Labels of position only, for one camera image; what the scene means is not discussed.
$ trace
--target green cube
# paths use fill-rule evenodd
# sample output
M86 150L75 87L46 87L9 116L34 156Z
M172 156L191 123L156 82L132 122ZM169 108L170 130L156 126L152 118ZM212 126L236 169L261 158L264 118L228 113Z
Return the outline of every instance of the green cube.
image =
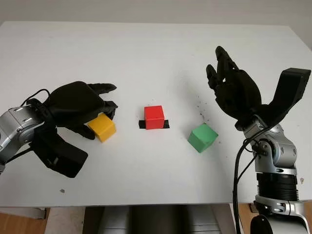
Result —
M203 123L202 125L192 130L188 142L193 145L193 147L198 152L201 153L209 146L211 146L217 137L218 134L206 123Z

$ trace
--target wall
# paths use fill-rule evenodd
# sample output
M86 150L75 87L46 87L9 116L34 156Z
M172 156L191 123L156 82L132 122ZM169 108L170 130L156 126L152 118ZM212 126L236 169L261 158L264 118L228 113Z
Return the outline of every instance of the wall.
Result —
M0 0L5 20L288 25L312 48L312 0Z

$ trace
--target yellow cube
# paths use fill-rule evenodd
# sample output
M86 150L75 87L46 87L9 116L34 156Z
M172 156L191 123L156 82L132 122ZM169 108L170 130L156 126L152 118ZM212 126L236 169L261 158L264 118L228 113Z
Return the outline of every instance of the yellow cube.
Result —
M100 114L97 118L91 120L88 125L101 142L106 141L116 132L114 122L105 114Z

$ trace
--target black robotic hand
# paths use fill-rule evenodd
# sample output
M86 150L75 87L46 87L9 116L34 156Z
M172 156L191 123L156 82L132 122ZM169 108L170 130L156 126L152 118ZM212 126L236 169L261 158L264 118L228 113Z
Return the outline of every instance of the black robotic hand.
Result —
M76 81L57 88L44 103L35 98L27 100L44 122L34 129L30 147L48 168L68 177L77 175L88 154L65 142L57 134L57 127L94 139L95 134L85 123L95 119L99 113L113 119L117 106L112 101L102 100L99 94L115 89L112 84Z
M216 102L229 116L243 120L251 109L261 105L261 94L256 83L232 61L228 53L218 46L215 50L218 60L217 72L208 65L208 84L214 90Z
M261 104L261 94L253 79L237 67L221 46L216 48L215 54L217 72L210 64L207 66L208 84L214 90L220 108L238 120L235 126L240 131L252 122L254 116L266 126L278 124L302 98L311 73L297 68L284 70L273 100Z
M66 127L93 140L95 134L84 124L101 112L113 119L117 106L112 101L103 101L99 94L115 89L113 84L76 81L54 90L43 105L49 109L57 127Z

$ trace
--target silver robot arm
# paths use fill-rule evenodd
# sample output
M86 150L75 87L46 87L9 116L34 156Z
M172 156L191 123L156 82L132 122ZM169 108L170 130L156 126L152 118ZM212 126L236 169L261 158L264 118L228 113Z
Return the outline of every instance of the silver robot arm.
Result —
M20 147L32 141L34 129L42 124L30 105L11 108L0 116L0 174Z
M246 128L246 138L264 129L256 119ZM298 199L295 145L284 136L280 124L251 142L258 180L251 234L310 234L304 203Z

